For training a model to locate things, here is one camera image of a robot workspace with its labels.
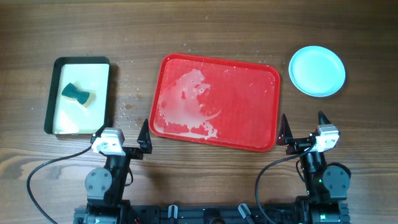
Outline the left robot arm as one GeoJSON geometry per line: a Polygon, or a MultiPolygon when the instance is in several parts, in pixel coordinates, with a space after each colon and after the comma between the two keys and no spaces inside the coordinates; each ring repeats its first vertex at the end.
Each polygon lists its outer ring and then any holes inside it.
{"type": "Polygon", "coordinates": [[[131,185],[130,161],[141,160],[152,152],[149,121],[146,119],[137,138],[138,147],[127,147],[124,134],[119,128],[103,127],[93,134],[91,148],[105,155],[102,168],[93,169],[85,179],[87,205],[75,211],[74,223],[139,223],[131,203],[123,199],[124,188],[131,185]]]}

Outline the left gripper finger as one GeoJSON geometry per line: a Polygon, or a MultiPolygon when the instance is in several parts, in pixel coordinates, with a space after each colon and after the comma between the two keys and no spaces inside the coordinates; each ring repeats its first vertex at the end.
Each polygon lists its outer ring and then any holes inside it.
{"type": "Polygon", "coordinates": [[[102,125],[102,127],[100,127],[93,135],[93,138],[97,138],[99,136],[101,136],[101,133],[103,132],[103,130],[105,129],[106,125],[102,125]]]}
{"type": "Polygon", "coordinates": [[[149,129],[148,119],[145,119],[142,124],[140,133],[137,138],[137,143],[139,144],[139,147],[144,154],[152,153],[152,141],[150,139],[150,129],[149,129]]]}

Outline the green yellow sponge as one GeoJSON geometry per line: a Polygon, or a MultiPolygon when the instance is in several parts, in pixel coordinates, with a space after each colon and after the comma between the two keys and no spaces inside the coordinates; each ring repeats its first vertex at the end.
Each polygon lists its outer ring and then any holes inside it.
{"type": "Polygon", "coordinates": [[[76,103],[78,106],[87,108],[94,100],[95,94],[88,91],[83,91],[74,84],[69,83],[61,92],[62,96],[67,100],[76,103]]]}

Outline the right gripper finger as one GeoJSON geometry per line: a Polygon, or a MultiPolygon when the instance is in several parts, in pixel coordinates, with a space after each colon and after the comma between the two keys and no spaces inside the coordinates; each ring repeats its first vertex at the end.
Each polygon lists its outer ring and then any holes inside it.
{"type": "Polygon", "coordinates": [[[318,124],[319,125],[331,124],[331,121],[326,117],[323,111],[318,112],[318,124]]]}
{"type": "Polygon", "coordinates": [[[276,144],[278,146],[288,145],[293,143],[293,135],[285,114],[281,116],[280,129],[276,144]]]}

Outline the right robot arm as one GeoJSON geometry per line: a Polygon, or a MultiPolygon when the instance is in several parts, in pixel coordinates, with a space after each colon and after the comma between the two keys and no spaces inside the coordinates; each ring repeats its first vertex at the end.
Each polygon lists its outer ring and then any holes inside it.
{"type": "Polygon", "coordinates": [[[282,115],[277,144],[287,146],[286,154],[298,159],[298,172],[306,196],[298,196],[292,209],[293,223],[349,223],[347,199],[351,171],[338,162],[327,163],[325,153],[335,148],[340,131],[323,112],[318,126],[305,138],[294,138],[286,115],[282,115]]]}

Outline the light blue plate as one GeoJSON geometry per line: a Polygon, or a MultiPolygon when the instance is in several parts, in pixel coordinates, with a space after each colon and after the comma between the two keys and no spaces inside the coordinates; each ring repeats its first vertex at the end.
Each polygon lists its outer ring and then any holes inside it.
{"type": "Polygon", "coordinates": [[[288,71],[298,90],[318,98],[335,94],[346,80],[346,70],[339,56],[316,45],[296,51],[290,59],[288,71]]]}

